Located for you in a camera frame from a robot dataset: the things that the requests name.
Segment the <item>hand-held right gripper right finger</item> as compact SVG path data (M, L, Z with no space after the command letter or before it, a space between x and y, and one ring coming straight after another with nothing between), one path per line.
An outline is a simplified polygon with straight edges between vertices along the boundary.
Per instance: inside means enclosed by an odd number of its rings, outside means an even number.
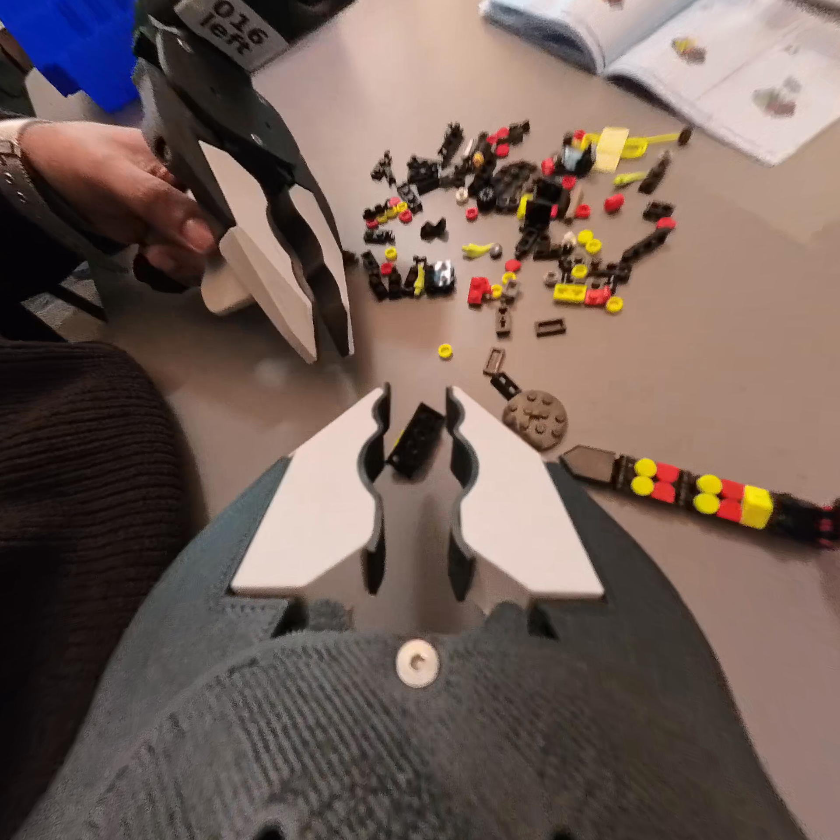
M488 616L505 603L601 601L604 584L548 463L460 387L445 402L459 486L447 556L457 603Z

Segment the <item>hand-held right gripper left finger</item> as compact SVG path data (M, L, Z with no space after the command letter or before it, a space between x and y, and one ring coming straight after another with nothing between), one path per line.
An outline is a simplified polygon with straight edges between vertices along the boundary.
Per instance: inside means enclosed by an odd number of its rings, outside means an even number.
M375 387L281 460L280 482L236 570L238 596L353 608L385 576L385 467L392 391Z

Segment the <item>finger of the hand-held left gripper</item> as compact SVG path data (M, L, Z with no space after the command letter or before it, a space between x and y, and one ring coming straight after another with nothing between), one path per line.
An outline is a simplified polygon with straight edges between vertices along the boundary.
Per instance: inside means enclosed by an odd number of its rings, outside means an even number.
M269 225L290 259L293 275L339 356L354 355L350 297L343 248L317 192L301 185L267 202Z
M255 303L304 361L315 362L312 303L270 226L263 189L230 154L205 141L199 146L234 217L201 285L206 309L223 316Z

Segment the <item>dark lego plate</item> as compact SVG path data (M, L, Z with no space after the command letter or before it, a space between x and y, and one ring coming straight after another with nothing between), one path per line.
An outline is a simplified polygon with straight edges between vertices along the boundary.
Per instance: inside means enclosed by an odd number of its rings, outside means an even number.
M443 414L425 402L420 402L405 425L398 458L389 463L387 457L386 463L405 480L420 477L434 455L444 425Z

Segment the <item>pile of lego pieces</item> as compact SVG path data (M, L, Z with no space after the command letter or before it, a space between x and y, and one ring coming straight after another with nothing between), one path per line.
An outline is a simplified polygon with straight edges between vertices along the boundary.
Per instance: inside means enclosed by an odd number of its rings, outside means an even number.
M514 374L520 385L563 392L597 385L642 359L642 340L608 340L607 319L626 307L634 275L674 236L674 207L648 195L667 170L620 177L602 203L595 181L598 134L567 134L541 163L517 155L528 121L479 133L466 151L457 122L434 157L412 156L393 172L384 152L354 214L358 273L371 302L354 306L353 377L392 379L420 392L433 358L459 384ZM626 187L639 181L636 199Z

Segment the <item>black round lego plate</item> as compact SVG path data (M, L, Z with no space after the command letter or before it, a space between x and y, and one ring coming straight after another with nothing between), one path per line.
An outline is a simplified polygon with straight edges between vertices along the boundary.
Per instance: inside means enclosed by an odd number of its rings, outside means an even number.
M509 399L501 421L539 452L560 445L569 426L569 416L561 400L541 390L524 390Z

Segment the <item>black red yellow lego assembly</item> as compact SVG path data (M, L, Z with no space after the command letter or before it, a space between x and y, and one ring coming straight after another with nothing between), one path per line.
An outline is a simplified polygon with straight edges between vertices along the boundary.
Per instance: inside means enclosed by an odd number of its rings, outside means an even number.
M654 458L584 445L563 453L560 462L574 478L636 500L826 550L839 546L838 500L818 505L716 474L680 469Z

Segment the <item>person's left hand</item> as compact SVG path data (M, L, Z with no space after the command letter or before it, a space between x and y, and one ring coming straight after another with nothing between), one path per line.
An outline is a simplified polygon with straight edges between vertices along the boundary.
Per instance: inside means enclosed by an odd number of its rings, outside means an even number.
M189 274L216 250L200 207L153 155L139 129L33 122L18 141L29 168L95 234L139 246L152 266Z

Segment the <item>tagged blue plastic bin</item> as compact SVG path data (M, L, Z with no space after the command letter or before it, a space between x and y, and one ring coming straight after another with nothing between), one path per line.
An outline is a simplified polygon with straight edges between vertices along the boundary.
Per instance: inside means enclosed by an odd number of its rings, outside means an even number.
M1 19L64 97L83 92L107 113L138 100L133 1L2 1Z

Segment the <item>open instruction booklet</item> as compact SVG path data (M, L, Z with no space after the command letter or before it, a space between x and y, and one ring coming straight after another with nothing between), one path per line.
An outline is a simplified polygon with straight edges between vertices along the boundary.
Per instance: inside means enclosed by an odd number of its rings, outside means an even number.
M838 2L490 1L479 11L765 165L838 121Z

